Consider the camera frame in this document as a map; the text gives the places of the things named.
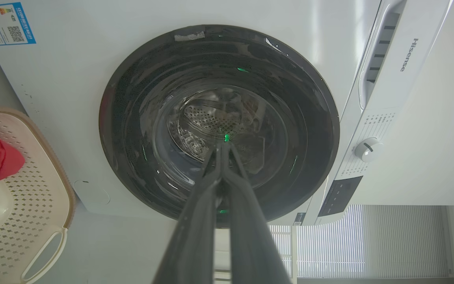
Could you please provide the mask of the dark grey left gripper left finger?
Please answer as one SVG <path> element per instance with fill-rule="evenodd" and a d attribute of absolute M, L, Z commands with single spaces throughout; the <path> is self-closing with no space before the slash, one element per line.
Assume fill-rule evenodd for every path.
<path fill-rule="evenodd" d="M 212 284 L 217 208 L 224 192 L 218 143 L 203 163 L 169 245 L 153 279 L 155 284 Z"/>

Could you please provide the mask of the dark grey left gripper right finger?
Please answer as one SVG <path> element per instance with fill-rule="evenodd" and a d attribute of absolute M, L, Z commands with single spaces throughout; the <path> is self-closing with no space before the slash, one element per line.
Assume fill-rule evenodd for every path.
<path fill-rule="evenodd" d="M 222 144 L 234 284 L 290 284 L 258 199 L 232 143 Z"/>

